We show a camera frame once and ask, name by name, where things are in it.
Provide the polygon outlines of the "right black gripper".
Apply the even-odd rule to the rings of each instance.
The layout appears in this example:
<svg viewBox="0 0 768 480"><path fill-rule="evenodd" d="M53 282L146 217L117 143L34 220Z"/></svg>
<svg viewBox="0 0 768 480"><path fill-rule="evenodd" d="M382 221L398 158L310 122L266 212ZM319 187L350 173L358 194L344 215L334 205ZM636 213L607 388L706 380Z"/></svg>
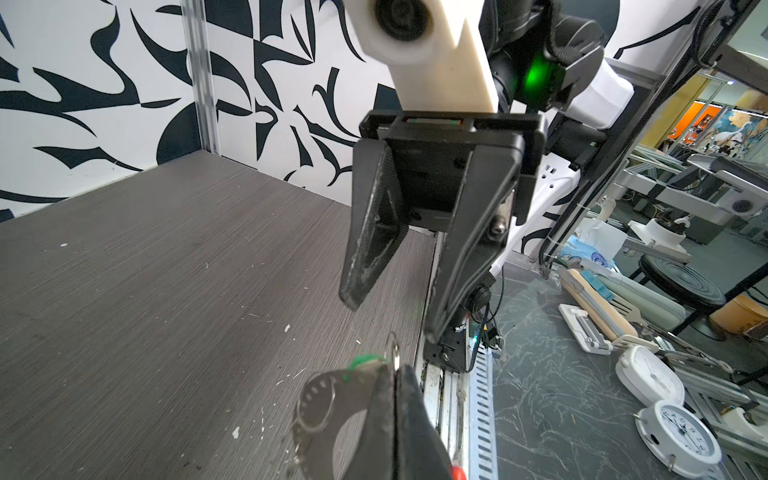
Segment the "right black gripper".
<svg viewBox="0 0 768 480"><path fill-rule="evenodd" d="M547 128L542 114L368 112L353 148L342 302L359 309L408 222L432 231L446 231L450 223L424 323L426 339L437 342L502 250L502 240L488 232L513 190L515 224L528 220Z"/></svg>

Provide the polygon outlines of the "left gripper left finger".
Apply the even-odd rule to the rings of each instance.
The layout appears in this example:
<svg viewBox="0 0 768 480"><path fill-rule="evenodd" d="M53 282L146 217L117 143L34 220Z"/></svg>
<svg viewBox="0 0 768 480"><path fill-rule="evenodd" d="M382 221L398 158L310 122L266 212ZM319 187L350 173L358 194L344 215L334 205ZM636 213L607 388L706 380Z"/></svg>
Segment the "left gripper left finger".
<svg viewBox="0 0 768 480"><path fill-rule="evenodd" d="M345 479L396 479L395 375L391 365L376 370L371 399Z"/></svg>

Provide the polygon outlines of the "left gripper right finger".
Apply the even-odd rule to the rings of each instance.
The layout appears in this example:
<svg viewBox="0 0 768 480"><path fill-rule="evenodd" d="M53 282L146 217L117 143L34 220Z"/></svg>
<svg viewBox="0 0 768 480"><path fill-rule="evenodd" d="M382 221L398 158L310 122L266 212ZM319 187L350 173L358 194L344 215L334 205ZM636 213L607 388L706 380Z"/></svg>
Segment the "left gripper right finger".
<svg viewBox="0 0 768 480"><path fill-rule="evenodd" d="M452 479L450 457L429 420L410 365L396 374L396 472L398 479Z"/></svg>

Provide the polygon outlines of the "red key tag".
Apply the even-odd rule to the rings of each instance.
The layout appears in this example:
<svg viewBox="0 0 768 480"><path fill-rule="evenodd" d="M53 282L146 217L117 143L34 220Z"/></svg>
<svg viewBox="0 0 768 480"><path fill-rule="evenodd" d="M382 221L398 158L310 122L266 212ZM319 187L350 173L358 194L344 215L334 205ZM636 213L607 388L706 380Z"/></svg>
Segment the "red key tag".
<svg viewBox="0 0 768 480"><path fill-rule="evenodd" d="M465 471L459 465L453 465L451 469L452 480L467 480Z"/></svg>

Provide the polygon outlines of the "green key tag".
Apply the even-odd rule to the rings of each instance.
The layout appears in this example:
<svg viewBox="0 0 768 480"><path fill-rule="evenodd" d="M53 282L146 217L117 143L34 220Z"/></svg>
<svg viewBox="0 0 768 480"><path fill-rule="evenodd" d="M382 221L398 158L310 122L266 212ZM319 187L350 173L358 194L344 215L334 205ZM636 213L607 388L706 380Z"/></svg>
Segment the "green key tag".
<svg viewBox="0 0 768 480"><path fill-rule="evenodd" d="M379 368L387 363L387 359L380 355L365 354L356 356L342 375L344 382L351 380L353 374L376 377Z"/></svg>

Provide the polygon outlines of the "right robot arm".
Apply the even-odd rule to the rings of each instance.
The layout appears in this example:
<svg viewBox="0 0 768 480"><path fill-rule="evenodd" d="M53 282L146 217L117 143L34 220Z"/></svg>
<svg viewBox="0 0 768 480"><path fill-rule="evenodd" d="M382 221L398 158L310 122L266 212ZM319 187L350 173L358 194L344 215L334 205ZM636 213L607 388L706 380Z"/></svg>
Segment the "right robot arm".
<svg viewBox="0 0 768 480"><path fill-rule="evenodd" d="M339 295L357 309L417 226L445 236L424 332L437 341L462 299L537 214L546 111L611 126L632 96L591 19L557 1L349 1L363 51L385 64L399 111L373 110L353 148Z"/></svg>

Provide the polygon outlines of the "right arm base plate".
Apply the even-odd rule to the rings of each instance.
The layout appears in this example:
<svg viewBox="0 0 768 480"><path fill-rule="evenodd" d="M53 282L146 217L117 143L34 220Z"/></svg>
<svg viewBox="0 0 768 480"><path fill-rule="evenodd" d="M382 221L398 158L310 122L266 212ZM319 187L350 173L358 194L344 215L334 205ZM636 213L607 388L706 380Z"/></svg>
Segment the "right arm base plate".
<svg viewBox="0 0 768 480"><path fill-rule="evenodd" d="M501 350L504 340L499 334L491 305L492 292L479 286L459 305L451 323L437 342L426 341L423 359L452 373L469 373L479 357L480 348Z"/></svg>

